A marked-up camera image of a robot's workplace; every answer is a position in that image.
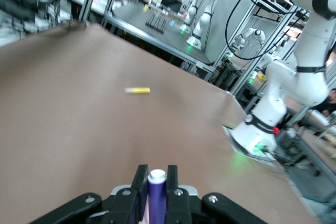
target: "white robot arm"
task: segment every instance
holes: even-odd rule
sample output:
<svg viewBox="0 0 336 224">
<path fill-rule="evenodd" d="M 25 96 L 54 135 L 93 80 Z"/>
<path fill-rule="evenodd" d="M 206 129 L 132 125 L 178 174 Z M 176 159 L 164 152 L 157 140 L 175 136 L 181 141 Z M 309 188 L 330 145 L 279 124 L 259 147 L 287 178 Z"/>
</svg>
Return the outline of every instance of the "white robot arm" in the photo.
<svg viewBox="0 0 336 224">
<path fill-rule="evenodd" d="M 274 45 L 270 51 L 262 57 L 262 60 L 258 64 L 257 71 L 264 68 L 266 65 L 269 65 L 272 61 L 280 59 L 275 54 L 280 52 L 286 46 L 286 44 L 286 39 L 282 39 L 276 45 Z"/>
<path fill-rule="evenodd" d="M 200 19 L 197 22 L 197 25 L 195 29 L 192 32 L 191 37 L 187 40 L 187 43 L 198 50 L 201 50 L 201 36 L 203 33 L 204 28 L 206 28 L 211 21 L 211 17 L 215 11 L 216 5 L 218 3 L 218 0 L 209 0 L 209 3 L 205 7 L 203 15 L 200 17 Z M 195 18 L 195 15 L 197 13 L 198 6 L 194 5 L 194 8 L 192 8 L 187 15 L 186 20 L 184 21 L 184 24 L 180 27 L 181 31 L 186 31 L 188 34 L 191 33 L 190 24 Z"/>
<path fill-rule="evenodd" d="M 236 38 L 233 40 L 231 47 L 234 50 L 240 50 L 244 47 L 245 42 L 250 38 L 250 36 L 253 36 L 254 38 L 259 40 L 260 44 L 263 45 L 265 43 L 265 33 L 262 30 L 254 29 L 254 28 L 248 28 L 243 33 L 236 36 Z"/>
<path fill-rule="evenodd" d="M 335 36 L 336 0 L 292 0 L 310 12 L 294 54 L 296 70 L 281 60 L 273 61 L 266 70 L 267 87 L 263 98 L 230 133 L 249 154 L 265 157 L 261 147 L 269 152 L 276 148 L 273 127 L 286 113 L 287 94 L 307 106 L 321 103 L 328 95 L 324 61 Z"/>
<path fill-rule="evenodd" d="M 194 18 L 197 14 L 199 0 L 193 0 L 191 6 L 187 12 L 187 17 L 184 20 L 184 23 L 180 26 L 180 31 L 183 33 L 191 34 L 191 23 L 194 21 Z"/>
</svg>

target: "black cable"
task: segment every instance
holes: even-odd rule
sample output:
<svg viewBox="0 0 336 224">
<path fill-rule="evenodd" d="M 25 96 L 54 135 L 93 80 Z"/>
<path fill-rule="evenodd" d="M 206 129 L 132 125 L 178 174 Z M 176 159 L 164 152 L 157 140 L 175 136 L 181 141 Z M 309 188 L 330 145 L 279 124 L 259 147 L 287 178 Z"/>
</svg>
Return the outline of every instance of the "black cable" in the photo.
<svg viewBox="0 0 336 224">
<path fill-rule="evenodd" d="M 328 203 L 332 203 L 332 201 L 330 200 L 320 200 L 320 199 L 316 199 L 314 197 L 308 196 L 308 195 L 302 195 L 303 198 L 318 202 L 318 203 L 322 203 L 322 204 L 328 204 Z"/>
<path fill-rule="evenodd" d="M 264 52 L 264 53 L 261 54 L 261 55 L 257 55 L 257 56 L 255 56 L 255 57 L 248 58 L 248 59 L 236 55 L 235 52 L 234 52 L 234 51 L 232 50 L 232 48 L 230 47 L 230 44 L 229 44 L 229 42 L 228 42 L 228 39 L 227 39 L 227 28 L 228 28 L 228 24 L 229 24 L 229 22 L 230 22 L 230 19 L 231 19 L 232 15 L 233 15 L 234 11 L 236 10 L 237 6 L 239 5 L 239 3 L 240 3 L 241 1 L 242 1 L 242 0 L 238 0 L 238 1 L 237 1 L 236 5 L 235 5 L 234 8 L 232 9 L 232 11 L 231 11 L 231 13 L 230 13 L 230 15 L 229 15 L 229 17 L 228 17 L 228 20 L 227 20 L 227 22 L 226 22 L 226 25 L 225 25 L 225 42 L 226 42 L 226 44 L 228 45 L 229 50 L 230 50 L 230 51 L 233 53 L 233 55 L 236 56 L 237 58 L 242 59 L 242 60 L 253 60 L 253 59 L 260 58 L 260 57 L 262 57 L 263 55 L 269 53 L 269 52 L 271 51 L 272 47 L 273 47 L 274 45 L 276 45 L 278 42 L 280 42 L 281 39 L 287 34 L 287 32 L 289 31 L 289 29 L 282 35 L 282 37 L 281 37 L 281 38 L 280 38 L 274 45 L 272 45 L 271 48 L 267 48 L 266 52 Z M 298 19 L 291 25 L 291 27 L 293 27 L 293 26 L 298 22 L 298 20 L 299 20 L 302 16 L 300 16 L 300 17 L 299 17 L 299 18 L 298 18 Z"/>
<path fill-rule="evenodd" d="M 210 9 L 211 17 L 210 17 L 210 22 L 209 22 L 209 26 L 208 26 L 208 31 L 207 31 L 207 33 L 206 33 L 206 37 L 205 37 L 204 50 L 205 50 L 205 48 L 206 48 L 206 45 L 208 44 L 208 37 L 209 37 L 209 33 L 210 33 L 211 20 L 212 20 L 212 15 L 213 15 L 212 8 L 214 7 L 214 3 L 215 3 L 215 0 L 212 2 L 211 9 Z"/>
<path fill-rule="evenodd" d="M 228 19 L 228 21 L 227 21 L 227 23 L 226 23 L 226 26 L 225 26 L 225 41 L 226 41 L 226 43 L 227 43 L 227 45 L 228 45 L 228 48 L 229 48 L 229 50 L 237 57 L 237 58 L 239 58 L 239 59 L 242 59 L 242 60 L 254 60 L 254 59 L 257 59 L 257 58 L 260 58 L 260 57 L 262 57 L 262 56 L 264 56 L 265 54 L 267 54 L 267 53 L 269 53 L 271 50 L 272 50 L 272 47 L 274 46 L 274 45 L 276 45 L 277 43 L 279 43 L 283 38 L 284 38 L 284 36 L 289 32 L 289 30 L 299 21 L 299 19 L 301 18 L 301 17 L 303 17 L 306 13 L 307 13 L 308 11 L 306 11 L 305 13 L 303 13 L 289 28 L 288 28 L 288 30 L 278 39 L 278 41 L 277 42 L 275 42 L 273 45 L 270 45 L 267 49 L 266 49 L 266 51 L 263 53 L 263 54 L 261 54 L 261 55 L 257 55 L 257 56 L 254 56 L 254 57 L 252 57 L 252 58 L 243 58 L 243 57 L 240 57 L 240 56 L 238 56 L 238 55 L 236 55 L 235 54 L 235 52 L 232 50 L 232 48 L 230 47 L 230 45 L 229 45 L 229 43 L 228 43 L 228 39 L 227 39 L 227 27 L 228 27 L 228 22 L 229 22 L 229 20 L 230 20 L 230 18 L 231 18 L 231 16 L 232 16 L 232 14 L 233 14 L 233 12 L 231 12 L 231 14 L 230 14 L 230 16 L 229 16 L 229 19 Z"/>
</svg>

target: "workbench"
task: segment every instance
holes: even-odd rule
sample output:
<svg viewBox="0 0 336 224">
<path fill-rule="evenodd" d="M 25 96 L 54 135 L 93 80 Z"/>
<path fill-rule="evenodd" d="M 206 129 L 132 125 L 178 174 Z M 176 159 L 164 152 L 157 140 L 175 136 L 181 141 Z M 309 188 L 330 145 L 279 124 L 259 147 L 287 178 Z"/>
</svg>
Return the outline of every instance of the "workbench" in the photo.
<svg viewBox="0 0 336 224">
<path fill-rule="evenodd" d="M 304 131 L 300 134 L 300 147 L 313 160 L 330 181 L 336 186 L 336 159 L 331 158 L 323 149 L 322 141 L 311 132 Z"/>
<path fill-rule="evenodd" d="M 245 113 L 225 91 L 99 25 L 56 27 L 0 55 L 0 223 L 86 192 L 105 199 L 139 164 L 177 165 L 200 197 L 222 193 L 268 223 L 318 223 L 283 171 L 233 151 L 222 125 Z"/>
<path fill-rule="evenodd" d="M 149 7 L 147 12 L 143 9 L 144 4 L 130 2 L 115 9 L 113 15 L 109 13 L 104 18 L 107 23 L 114 27 L 118 27 L 182 60 L 186 60 L 207 73 L 215 71 L 214 67 L 211 66 L 214 61 L 203 50 L 198 50 L 187 44 L 186 41 L 190 35 L 181 33 L 179 24 L 176 23 L 174 27 L 168 25 L 162 34 L 146 25 L 151 8 Z"/>
</svg>

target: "purple cylinder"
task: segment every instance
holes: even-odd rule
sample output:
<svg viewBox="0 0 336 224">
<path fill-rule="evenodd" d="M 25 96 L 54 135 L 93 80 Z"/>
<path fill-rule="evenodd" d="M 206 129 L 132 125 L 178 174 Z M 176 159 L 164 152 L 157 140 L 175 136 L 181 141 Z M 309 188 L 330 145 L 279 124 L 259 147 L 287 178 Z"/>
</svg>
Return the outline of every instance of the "purple cylinder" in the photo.
<svg viewBox="0 0 336 224">
<path fill-rule="evenodd" d="M 156 169 L 148 176 L 149 223 L 164 224 L 167 212 L 166 172 Z"/>
</svg>

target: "floor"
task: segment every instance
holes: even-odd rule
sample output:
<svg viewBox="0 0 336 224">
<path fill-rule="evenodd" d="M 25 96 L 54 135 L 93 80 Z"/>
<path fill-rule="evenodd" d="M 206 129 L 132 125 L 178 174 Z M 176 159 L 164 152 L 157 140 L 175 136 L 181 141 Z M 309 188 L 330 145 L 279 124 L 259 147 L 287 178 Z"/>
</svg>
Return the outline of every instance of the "floor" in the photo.
<svg viewBox="0 0 336 224">
<path fill-rule="evenodd" d="M 284 149 L 276 150 L 285 155 Z M 302 202 L 312 211 L 323 224 L 336 223 L 336 187 L 323 173 L 319 172 L 307 157 L 295 165 L 284 166 L 288 179 L 294 185 L 294 190 L 302 196 Z"/>
</svg>

